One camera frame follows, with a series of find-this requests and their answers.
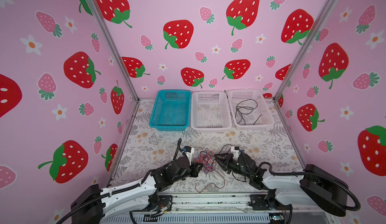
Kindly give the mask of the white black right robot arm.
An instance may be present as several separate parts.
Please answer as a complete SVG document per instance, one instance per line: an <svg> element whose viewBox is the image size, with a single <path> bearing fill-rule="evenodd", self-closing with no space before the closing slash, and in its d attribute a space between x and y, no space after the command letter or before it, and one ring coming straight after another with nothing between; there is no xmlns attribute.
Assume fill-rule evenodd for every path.
<svg viewBox="0 0 386 224"><path fill-rule="evenodd" d="M275 172L271 163L256 164L241 150L215 154L214 158L223 171L239 174L252 187L267 190L267 203L274 199L284 206L316 206L338 217L361 209L346 183L316 165L309 164L302 172Z"/></svg>

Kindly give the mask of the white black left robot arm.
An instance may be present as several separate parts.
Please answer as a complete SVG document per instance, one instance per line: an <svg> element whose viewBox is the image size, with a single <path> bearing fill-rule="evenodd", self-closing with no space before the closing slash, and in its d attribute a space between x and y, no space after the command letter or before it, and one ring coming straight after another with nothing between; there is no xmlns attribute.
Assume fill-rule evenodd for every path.
<svg viewBox="0 0 386 224"><path fill-rule="evenodd" d="M160 192L170 189L177 181L198 177L202 167L201 163L191 163L183 156L128 184L102 189L94 184L71 204L71 211L58 223L71 219L73 224L99 224L119 214L154 210Z"/></svg>

